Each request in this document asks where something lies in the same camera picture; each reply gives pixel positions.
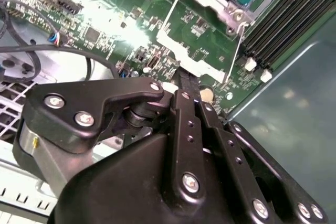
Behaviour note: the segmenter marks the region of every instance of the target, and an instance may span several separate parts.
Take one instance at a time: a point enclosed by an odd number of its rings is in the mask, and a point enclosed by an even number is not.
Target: black metal bracket
[[[156,102],[164,91],[150,78],[126,78],[89,82],[67,82],[36,86],[27,95],[23,119],[33,132],[71,153],[93,148],[100,135],[113,135],[124,108],[134,103]],[[56,95],[65,101],[60,109],[44,100]],[[87,112],[94,124],[83,127],[75,122],[78,112]]]
[[[44,149],[57,148],[78,160],[104,138],[143,128],[153,133],[66,177],[50,223],[328,222],[322,208],[241,125],[223,127],[214,108],[201,102],[195,76],[180,69],[174,80],[180,86],[174,95],[150,78],[47,84],[30,91],[13,151],[23,168],[38,169]],[[50,95],[64,104],[48,106]],[[83,111],[92,124],[76,121]],[[35,138],[44,145],[34,144]],[[62,167],[55,166],[60,175]],[[54,177],[46,170],[33,173]]]
[[[201,102],[197,112],[202,118],[203,137],[206,136],[208,141],[206,145],[213,151],[218,170],[222,171],[222,180],[227,181],[223,190],[237,222],[277,223],[278,217],[271,213],[235,137],[224,131],[216,111],[208,103]],[[259,212],[254,208],[256,204],[260,204]]]
[[[327,214],[319,204],[283,169],[278,162],[239,123],[226,125],[238,140],[239,147],[249,161],[249,166],[267,190],[268,202],[284,222],[327,223]]]
[[[177,90],[172,101],[162,196],[174,212],[192,215],[205,200],[201,122],[194,99]]]

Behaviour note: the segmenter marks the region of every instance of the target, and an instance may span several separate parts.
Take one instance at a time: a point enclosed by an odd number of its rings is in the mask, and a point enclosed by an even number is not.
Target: capacitor
[[[142,69],[142,72],[144,72],[144,73],[149,73],[150,71],[151,71],[151,69],[149,67],[144,67]]]
[[[132,71],[132,72],[131,72],[131,77],[139,77],[139,72],[137,72],[137,71]]]

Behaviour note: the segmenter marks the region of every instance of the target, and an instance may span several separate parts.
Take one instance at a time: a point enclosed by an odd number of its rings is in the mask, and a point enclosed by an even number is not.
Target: chip
[[[196,22],[196,25],[197,25],[198,27],[202,27],[204,24],[205,24],[205,21],[204,21],[203,19],[201,19],[201,18],[199,18],[199,19],[197,20],[197,22]]]
[[[92,43],[96,43],[99,36],[100,32],[94,30],[92,27],[89,27],[88,30],[86,31],[85,39]]]
[[[134,8],[134,9],[132,10],[132,15],[133,15],[133,17],[134,17],[135,19],[137,19],[137,18],[140,17],[140,15],[141,15],[141,11],[140,11],[139,9],[137,9],[137,8]]]

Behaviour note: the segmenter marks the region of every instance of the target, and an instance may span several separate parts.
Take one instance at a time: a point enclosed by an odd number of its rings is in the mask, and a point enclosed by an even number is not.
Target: integrated circuit
[[[97,30],[94,30],[92,27],[89,27],[84,37],[89,42],[96,43],[98,41],[99,36],[100,36],[100,32],[98,32]]]
[[[139,18],[140,17],[140,15],[141,15],[141,11],[139,10],[139,9],[137,9],[137,8],[134,8],[133,10],[132,10],[132,16],[135,18],[135,19],[137,19],[137,18]]]

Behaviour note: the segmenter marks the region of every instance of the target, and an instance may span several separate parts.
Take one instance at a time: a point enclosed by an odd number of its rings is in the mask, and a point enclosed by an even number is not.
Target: surface-mount component
[[[100,36],[100,32],[94,30],[92,27],[89,27],[85,33],[85,39],[89,42],[96,43]]]

